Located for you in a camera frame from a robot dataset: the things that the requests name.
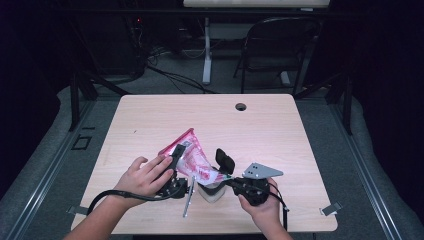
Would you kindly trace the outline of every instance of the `black chair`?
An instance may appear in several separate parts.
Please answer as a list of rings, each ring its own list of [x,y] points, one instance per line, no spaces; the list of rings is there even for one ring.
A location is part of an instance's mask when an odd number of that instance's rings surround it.
[[[249,30],[233,77],[242,69],[241,93],[248,72],[297,71],[296,91],[305,57],[305,46],[318,35],[320,23],[314,18],[267,18]]]

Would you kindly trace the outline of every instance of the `gray carpet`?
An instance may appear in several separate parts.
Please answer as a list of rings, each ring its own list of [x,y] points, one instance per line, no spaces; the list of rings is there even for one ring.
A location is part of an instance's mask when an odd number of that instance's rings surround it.
[[[236,66],[236,51],[222,47],[214,52],[212,83],[208,89],[220,93],[239,93],[240,78],[232,78]],[[203,71],[203,56],[188,58],[184,55],[173,56],[163,54],[156,60],[156,67],[169,72],[178,73],[201,82]],[[272,75],[266,84],[279,85],[279,79]],[[177,89],[167,78],[151,71],[136,81],[119,84],[123,89],[135,94],[179,94],[198,93],[192,87],[176,83]],[[96,102],[85,102],[87,114],[74,134],[68,133],[70,126],[69,89],[59,94],[62,107],[50,131],[46,134],[39,147],[22,170],[20,176],[0,202],[0,239],[6,239],[10,231],[16,229],[15,223],[25,209],[26,203],[42,181],[50,163],[54,162],[58,152],[64,159],[58,166],[57,175],[51,185],[47,186],[47,194],[39,201],[33,215],[21,227],[18,234],[22,239],[61,239],[69,230],[73,215],[66,213],[70,206],[79,205],[90,173],[94,167],[108,127],[114,115],[119,98],[115,93],[96,86],[100,97]],[[275,93],[290,91],[250,90],[247,93]],[[376,215],[369,196],[363,186],[354,155],[346,141],[343,129],[338,125],[339,119],[334,112],[338,106],[328,106],[318,92],[313,98],[297,101],[297,106],[312,146],[318,167],[330,201],[340,202],[344,208],[337,214],[338,229],[330,233],[317,233],[317,239],[386,239],[386,234]],[[400,235],[403,239],[424,239],[424,229],[411,211],[399,198],[388,177],[381,170],[372,152],[372,144],[362,118],[360,105],[354,101],[352,116],[353,139],[360,149],[363,159],[372,173],[375,184],[387,204]],[[91,137],[86,150],[72,150],[76,137]],[[294,233],[295,239],[312,239],[312,234]],[[131,236],[112,236],[111,239],[132,239]],[[142,239],[187,239],[183,236],[145,236]],[[218,239],[218,237],[197,237],[197,239]]]

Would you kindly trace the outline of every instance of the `light wood surface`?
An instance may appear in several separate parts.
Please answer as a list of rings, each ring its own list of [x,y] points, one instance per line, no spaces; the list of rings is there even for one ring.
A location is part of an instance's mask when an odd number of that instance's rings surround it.
[[[184,0],[185,7],[326,8],[330,0]]]
[[[245,111],[235,108],[247,106]],[[290,209],[289,232],[333,231],[335,216],[321,215],[330,205],[308,138],[291,95],[128,95],[116,110],[109,132],[83,196],[88,207],[94,197],[114,187],[138,156],[153,159],[189,128],[213,166],[215,151],[223,149],[241,177],[252,162],[284,172],[275,177]],[[126,213],[116,234],[227,234],[259,232],[240,207],[231,188],[216,203],[194,193],[188,216],[186,198],[149,202]],[[77,215],[74,228],[85,216]]]

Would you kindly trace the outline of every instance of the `hand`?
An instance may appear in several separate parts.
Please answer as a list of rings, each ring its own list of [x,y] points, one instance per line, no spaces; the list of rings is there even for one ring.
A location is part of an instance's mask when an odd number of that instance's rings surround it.
[[[275,188],[271,186],[270,191],[277,194],[277,183],[272,178],[268,178],[268,182],[275,186]],[[269,195],[263,204],[251,206],[243,195],[239,194],[238,198],[241,207],[252,216],[253,222],[268,240],[291,239],[280,222],[280,202],[278,199]]]
[[[142,196],[155,196],[156,192],[165,185],[173,174],[173,170],[169,169],[160,178],[156,179],[171,164],[172,157],[159,155],[150,162],[147,161],[148,160],[144,157],[135,159],[128,170],[122,175],[114,189],[132,192]],[[120,196],[108,197],[115,198],[118,204],[124,209],[130,209],[145,202]]]

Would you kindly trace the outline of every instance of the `plastic bag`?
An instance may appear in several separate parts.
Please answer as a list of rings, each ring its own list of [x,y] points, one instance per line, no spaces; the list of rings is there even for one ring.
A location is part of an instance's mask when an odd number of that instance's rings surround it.
[[[171,145],[161,150],[159,154],[171,155],[178,144],[186,147],[186,150],[177,163],[178,172],[189,177],[194,176],[196,181],[202,185],[219,183],[230,178],[230,176],[212,168],[206,159],[199,140],[194,134],[193,128],[187,130]]]

